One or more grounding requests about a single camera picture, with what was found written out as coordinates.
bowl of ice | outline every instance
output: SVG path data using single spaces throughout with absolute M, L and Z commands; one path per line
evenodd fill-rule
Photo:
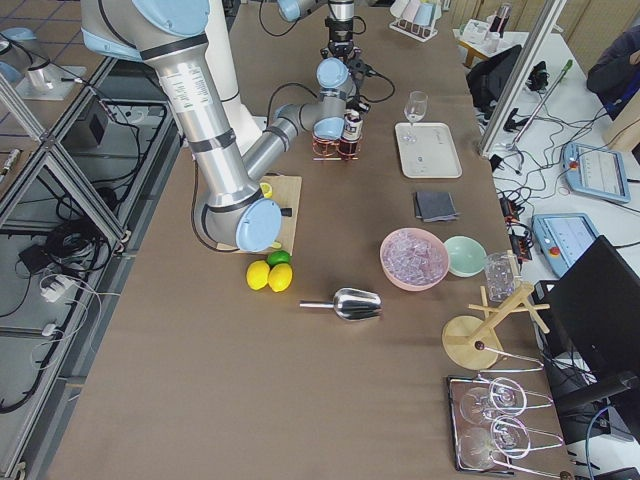
M 419 292 L 438 284 L 447 275 L 449 254 L 433 233 L 421 228 L 401 228 L 382 241 L 380 263 L 395 286 Z

blue tablet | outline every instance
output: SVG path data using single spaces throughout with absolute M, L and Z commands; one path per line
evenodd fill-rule
M 599 235 L 584 213 L 534 215 L 531 229 L 558 277 L 569 270 Z
M 616 203 L 631 200 L 620 152 L 570 142 L 562 149 L 562 164 L 571 190 Z

wooden round base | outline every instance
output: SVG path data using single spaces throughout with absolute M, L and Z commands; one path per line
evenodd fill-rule
M 489 368 L 498 360 L 498 354 L 487 350 L 477 350 L 467 343 L 468 337 L 476 331 L 484 322 L 477 317 L 461 315 L 452 318 L 442 330 L 442 345 L 449 358 L 458 365 L 469 370 L 482 370 Z M 487 333 L 480 338 L 487 347 L 502 350 L 500 341 L 493 329 L 487 329 Z

green bowl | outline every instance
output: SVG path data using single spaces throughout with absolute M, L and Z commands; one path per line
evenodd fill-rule
M 484 247 L 473 238 L 457 236 L 444 242 L 449 254 L 449 271 L 458 277 L 472 277 L 484 270 Z

metal ice scoop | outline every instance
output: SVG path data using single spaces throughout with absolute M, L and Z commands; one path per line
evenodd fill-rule
M 336 314 L 349 322 L 377 317 L 382 311 L 382 300 L 377 293 L 357 288 L 341 288 L 331 302 L 300 300 L 301 307 L 333 308 Z

